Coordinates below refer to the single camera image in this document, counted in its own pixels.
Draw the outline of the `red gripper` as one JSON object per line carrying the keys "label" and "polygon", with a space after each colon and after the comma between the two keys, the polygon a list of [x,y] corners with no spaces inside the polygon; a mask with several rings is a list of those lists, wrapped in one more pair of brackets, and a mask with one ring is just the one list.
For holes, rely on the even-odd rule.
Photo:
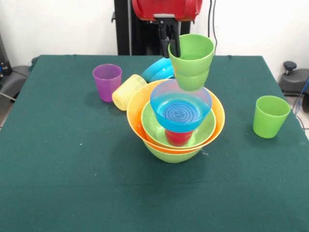
{"label": "red gripper", "polygon": [[[177,22],[195,21],[199,15],[202,0],[133,0],[133,10],[136,16],[142,21],[158,22],[159,38],[162,53],[165,58],[169,58],[168,45],[173,56],[181,56],[179,41],[179,29]],[[167,25],[163,22],[171,23],[171,39],[167,35]]]}

